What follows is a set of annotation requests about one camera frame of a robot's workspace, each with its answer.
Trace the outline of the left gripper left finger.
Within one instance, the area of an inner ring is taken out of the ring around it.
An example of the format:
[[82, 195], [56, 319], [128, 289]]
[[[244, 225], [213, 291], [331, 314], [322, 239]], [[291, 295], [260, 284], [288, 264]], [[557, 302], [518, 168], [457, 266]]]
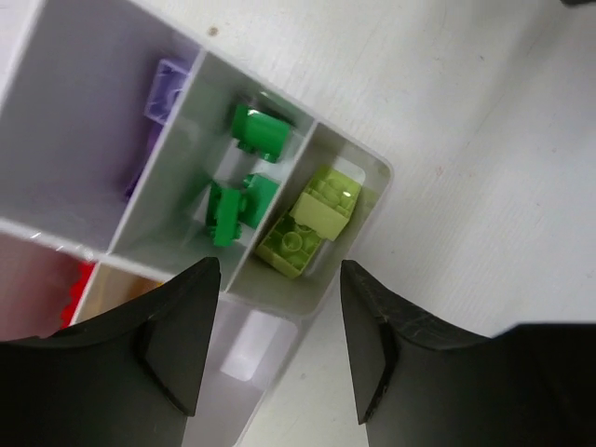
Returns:
[[207, 257], [48, 338], [1, 345], [5, 446], [179, 446], [194, 416], [220, 291]]

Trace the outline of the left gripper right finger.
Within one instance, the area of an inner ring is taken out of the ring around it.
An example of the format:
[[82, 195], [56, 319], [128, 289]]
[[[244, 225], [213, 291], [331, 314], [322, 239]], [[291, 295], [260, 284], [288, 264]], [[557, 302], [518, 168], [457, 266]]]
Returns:
[[344, 261], [340, 295], [357, 418], [371, 446], [591, 446], [595, 327], [469, 332]]

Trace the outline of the red curved lego brick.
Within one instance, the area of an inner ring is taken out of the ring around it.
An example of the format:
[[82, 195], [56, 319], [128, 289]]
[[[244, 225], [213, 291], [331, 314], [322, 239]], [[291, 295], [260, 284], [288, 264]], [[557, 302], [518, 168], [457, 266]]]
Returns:
[[69, 301], [61, 311], [61, 330], [67, 328], [72, 323], [75, 311], [83, 297], [95, 265], [95, 263], [88, 262], [78, 263], [76, 280], [69, 289]]

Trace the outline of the green lego plate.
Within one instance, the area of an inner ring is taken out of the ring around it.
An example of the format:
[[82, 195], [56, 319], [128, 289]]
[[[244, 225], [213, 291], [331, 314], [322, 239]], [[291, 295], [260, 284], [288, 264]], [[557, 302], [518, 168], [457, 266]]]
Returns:
[[240, 214], [246, 209], [247, 198], [235, 188], [210, 184], [206, 226], [216, 247], [229, 247], [242, 235]]

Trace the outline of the light green curved lego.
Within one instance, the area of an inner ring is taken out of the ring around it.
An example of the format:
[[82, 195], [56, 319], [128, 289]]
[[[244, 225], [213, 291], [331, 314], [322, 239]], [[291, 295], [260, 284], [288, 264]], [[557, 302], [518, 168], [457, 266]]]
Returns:
[[320, 167], [290, 210], [293, 220], [334, 241], [350, 222], [361, 183], [330, 166]]

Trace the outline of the dark green small lego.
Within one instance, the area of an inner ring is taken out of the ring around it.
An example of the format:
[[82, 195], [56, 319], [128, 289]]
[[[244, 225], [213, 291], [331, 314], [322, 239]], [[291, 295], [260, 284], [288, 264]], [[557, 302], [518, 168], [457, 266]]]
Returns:
[[238, 219], [256, 229], [278, 191], [278, 183], [260, 174], [252, 173], [243, 180], [245, 205]]

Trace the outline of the dark purple lego brick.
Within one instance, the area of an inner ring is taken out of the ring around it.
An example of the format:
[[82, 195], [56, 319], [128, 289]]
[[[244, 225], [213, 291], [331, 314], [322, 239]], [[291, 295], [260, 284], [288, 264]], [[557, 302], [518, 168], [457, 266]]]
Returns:
[[145, 165], [149, 159], [149, 157], [151, 156], [155, 146], [156, 146], [156, 142], [159, 138], [159, 135], [161, 133], [163, 129], [163, 126], [157, 123], [154, 123], [149, 131], [148, 134], [148, 138], [147, 138], [147, 143], [144, 146], [143, 149], [143, 153], [141, 158], [136, 162], [135, 164], [135, 170], [133, 171], [133, 175], [131, 177], [131, 180], [129, 181], [127, 187], [125, 188], [124, 191], [124, 198], [126, 201], [129, 201], [131, 196], [134, 193], [134, 190], [138, 184], [138, 181], [141, 178], [141, 175], [143, 173], [143, 170], [145, 168]]

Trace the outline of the dark green square lego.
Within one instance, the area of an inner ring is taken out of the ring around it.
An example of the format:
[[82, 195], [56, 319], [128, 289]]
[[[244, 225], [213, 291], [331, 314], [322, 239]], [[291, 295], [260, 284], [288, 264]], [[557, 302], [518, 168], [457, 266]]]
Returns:
[[231, 131], [241, 150], [277, 163], [291, 136], [291, 124], [241, 103], [235, 109]]

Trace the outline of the light purple lego brick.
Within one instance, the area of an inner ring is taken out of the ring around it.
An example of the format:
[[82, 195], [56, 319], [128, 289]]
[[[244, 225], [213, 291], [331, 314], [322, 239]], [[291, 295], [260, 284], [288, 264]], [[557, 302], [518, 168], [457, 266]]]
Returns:
[[186, 61], [164, 58], [156, 66], [143, 114], [164, 126], [190, 71]]

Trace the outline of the light green lego brick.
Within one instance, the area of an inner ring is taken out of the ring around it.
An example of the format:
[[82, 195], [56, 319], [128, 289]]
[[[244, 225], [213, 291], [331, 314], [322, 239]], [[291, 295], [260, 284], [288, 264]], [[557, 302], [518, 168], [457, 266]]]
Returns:
[[255, 255], [289, 279], [300, 277], [332, 242], [297, 223], [286, 209], [255, 249]]

